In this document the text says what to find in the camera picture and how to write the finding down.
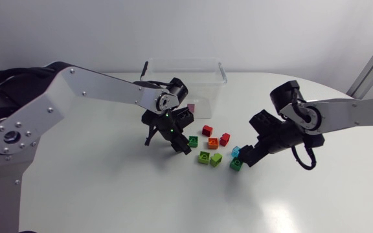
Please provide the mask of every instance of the red block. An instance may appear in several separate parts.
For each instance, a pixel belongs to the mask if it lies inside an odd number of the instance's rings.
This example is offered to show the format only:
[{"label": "red block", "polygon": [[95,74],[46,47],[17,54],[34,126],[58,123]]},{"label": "red block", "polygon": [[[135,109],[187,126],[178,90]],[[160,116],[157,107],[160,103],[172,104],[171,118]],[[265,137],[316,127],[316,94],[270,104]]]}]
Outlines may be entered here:
[{"label": "red block", "polygon": [[212,127],[209,127],[209,126],[204,126],[202,128],[202,134],[207,136],[207,137],[211,137],[212,135]]},{"label": "red block", "polygon": [[222,146],[226,146],[228,141],[230,141],[230,135],[228,133],[224,133],[220,139],[220,144]]}]

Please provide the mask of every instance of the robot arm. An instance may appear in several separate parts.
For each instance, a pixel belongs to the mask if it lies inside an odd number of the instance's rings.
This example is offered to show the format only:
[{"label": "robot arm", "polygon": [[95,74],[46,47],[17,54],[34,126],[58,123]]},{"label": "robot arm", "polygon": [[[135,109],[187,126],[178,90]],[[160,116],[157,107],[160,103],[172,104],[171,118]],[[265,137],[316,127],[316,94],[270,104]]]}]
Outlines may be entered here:
[{"label": "robot arm", "polygon": [[[259,134],[257,144],[244,146],[238,158],[250,167],[269,153],[291,148],[296,161],[306,170],[316,166],[313,148],[324,144],[323,133],[355,126],[373,126],[373,99],[331,99],[305,101],[296,81],[287,82],[270,93],[281,121],[263,110],[250,124]],[[304,164],[295,146],[304,143],[311,165]]]},{"label": "robot arm", "polygon": [[0,232],[18,233],[23,172],[42,134],[67,115],[74,98],[139,105],[146,109],[142,122],[150,128],[145,145],[159,131],[176,151],[187,154],[182,132],[194,116],[187,108],[173,111],[187,94],[177,78],[130,83],[63,62],[0,71]]}]

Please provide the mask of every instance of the black cable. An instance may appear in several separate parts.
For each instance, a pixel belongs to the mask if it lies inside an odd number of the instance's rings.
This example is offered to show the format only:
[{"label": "black cable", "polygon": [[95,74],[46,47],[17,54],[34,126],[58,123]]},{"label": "black cable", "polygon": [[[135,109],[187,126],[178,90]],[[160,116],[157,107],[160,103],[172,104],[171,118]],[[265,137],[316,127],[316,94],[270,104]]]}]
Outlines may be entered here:
[{"label": "black cable", "polygon": [[295,113],[296,113],[296,114],[297,114],[301,119],[303,119],[305,122],[309,123],[309,122],[311,121],[310,116],[303,114],[303,113],[300,111],[300,109],[299,109],[299,105],[298,105],[298,103],[297,103],[297,93],[293,90],[291,94],[293,95],[293,99],[292,99],[292,101],[291,101],[291,106],[292,106],[294,112],[295,112]]},{"label": "black cable", "polygon": [[296,161],[302,166],[302,168],[310,171],[310,170],[312,170],[316,167],[316,157],[315,157],[315,154],[314,154],[314,152],[311,148],[307,148],[306,146],[305,146],[305,148],[306,148],[306,152],[308,153],[308,155],[311,159],[311,166],[308,166],[301,161],[301,159],[299,158],[299,155],[297,155],[296,147],[292,146],[291,147],[291,152],[293,152],[293,156],[295,157]]}]

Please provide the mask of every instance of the blue block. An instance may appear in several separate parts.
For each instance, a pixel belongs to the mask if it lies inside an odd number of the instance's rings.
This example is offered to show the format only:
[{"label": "blue block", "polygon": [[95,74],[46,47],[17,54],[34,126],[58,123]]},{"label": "blue block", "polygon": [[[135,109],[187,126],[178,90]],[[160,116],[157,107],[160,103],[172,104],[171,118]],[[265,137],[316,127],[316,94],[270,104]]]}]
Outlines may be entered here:
[{"label": "blue block", "polygon": [[234,147],[234,149],[232,149],[232,152],[231,152],[231,156],[233,157],[238,157],[238,154],[240,153],[240,149],[238,146]]}]

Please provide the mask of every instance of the orange block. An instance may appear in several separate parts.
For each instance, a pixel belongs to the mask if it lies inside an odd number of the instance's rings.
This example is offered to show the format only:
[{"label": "orange block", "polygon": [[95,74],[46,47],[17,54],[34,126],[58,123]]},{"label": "orange block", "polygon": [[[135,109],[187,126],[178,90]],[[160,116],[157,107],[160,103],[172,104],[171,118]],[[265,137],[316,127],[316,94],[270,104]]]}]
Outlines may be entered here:
[{"label": "orange block", "polygon": [[217,138],[209,138],[208,139],[208,149],[218,149],[218,139]]}]

